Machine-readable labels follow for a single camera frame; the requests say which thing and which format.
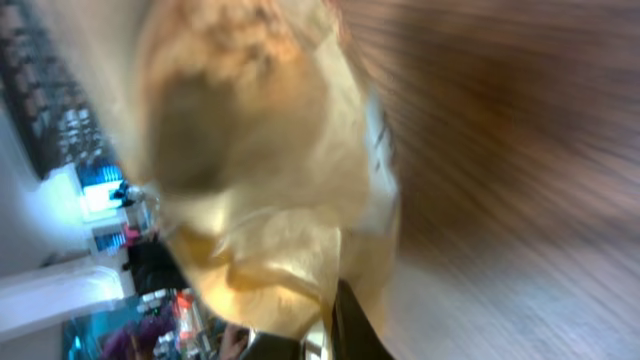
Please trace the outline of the beige pastry snack bag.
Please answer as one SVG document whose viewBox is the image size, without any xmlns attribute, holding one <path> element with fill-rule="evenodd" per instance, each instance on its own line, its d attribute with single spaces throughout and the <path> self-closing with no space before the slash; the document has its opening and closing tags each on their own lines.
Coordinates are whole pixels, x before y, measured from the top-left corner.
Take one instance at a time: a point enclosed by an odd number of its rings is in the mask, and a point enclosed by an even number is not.
<svg viewBox="0 0 640 360">
<path fill-rule="evenodd" d="M 399 189 L 373 81 L 333 1 L 154 1 L 135 122 L 168 246 L 221 318 L 299 339 L 340 282 L 380 326 Z"/>
</svg>

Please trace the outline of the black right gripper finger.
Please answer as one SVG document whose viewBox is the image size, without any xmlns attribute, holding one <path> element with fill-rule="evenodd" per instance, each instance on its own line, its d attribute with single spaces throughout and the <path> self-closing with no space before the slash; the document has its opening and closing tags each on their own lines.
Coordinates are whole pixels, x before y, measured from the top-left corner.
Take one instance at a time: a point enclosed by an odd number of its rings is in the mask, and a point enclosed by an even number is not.
<svg viewBox="0 0 640 360">
<path fill-rule="evenodd" d="M 332 309 L 331 342 L 335 360 L 393 360 L 344 280 Z"/>
</svg>

